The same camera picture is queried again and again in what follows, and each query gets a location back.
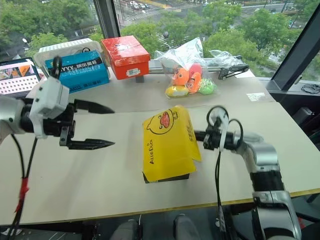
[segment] gray pants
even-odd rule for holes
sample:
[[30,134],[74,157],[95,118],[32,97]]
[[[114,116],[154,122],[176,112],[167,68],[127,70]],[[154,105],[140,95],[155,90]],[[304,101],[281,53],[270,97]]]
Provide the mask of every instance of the gray pants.
[[[179,215],[175,221],[176,240],[200,240],[194,223],[185,215]],[[138,223],[130,220],[122,223],[113,233],[110,240],[138,240]]]

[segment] orange box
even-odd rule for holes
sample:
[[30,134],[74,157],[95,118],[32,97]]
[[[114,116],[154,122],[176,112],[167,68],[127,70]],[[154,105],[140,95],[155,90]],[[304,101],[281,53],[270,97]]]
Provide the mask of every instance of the orange box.
[[104,55],[118,80],[149,73],[150,55],[134,36],[101,40]]

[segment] yellow bag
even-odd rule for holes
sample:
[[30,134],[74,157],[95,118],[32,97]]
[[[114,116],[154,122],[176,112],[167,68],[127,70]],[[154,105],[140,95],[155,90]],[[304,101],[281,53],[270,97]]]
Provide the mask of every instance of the yellow bag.
[[143,174],[146,183],[185,179],[201,161],[188,111],[175,106],[143,122]]

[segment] red tape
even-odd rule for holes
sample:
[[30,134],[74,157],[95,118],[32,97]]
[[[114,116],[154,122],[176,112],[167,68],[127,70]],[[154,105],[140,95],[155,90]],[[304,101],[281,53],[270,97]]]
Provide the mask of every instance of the red tape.
[[22,201],[25,199],[26,197],[26,193],[28,192],[29,188],[28,188],[28,178],[22,178],[22,182],[21,182],[21,188],[20,188],[20,193],[19,193],[19,203],[16,206],[15,209],[15,213],[21,208],[22,205]]

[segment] plastic bag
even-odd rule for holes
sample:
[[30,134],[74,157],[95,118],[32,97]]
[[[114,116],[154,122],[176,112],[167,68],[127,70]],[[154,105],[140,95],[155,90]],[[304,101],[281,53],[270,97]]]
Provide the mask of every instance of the plastic bag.
[[232,54],[227,51],[211,50],[209,52],[213,58],[208,62],[208,66],[230,68],[232,66],[244,64],[241,59],[238,59],[236,56],[232,56]]
[[209,76],[203,56],[199,37],[165,53],[155,52],[155,59],[160,60],[164,73],[170,79],[170,85],[165,90],[169,98],[197,92],[208,95],[215,91],[217,86]]

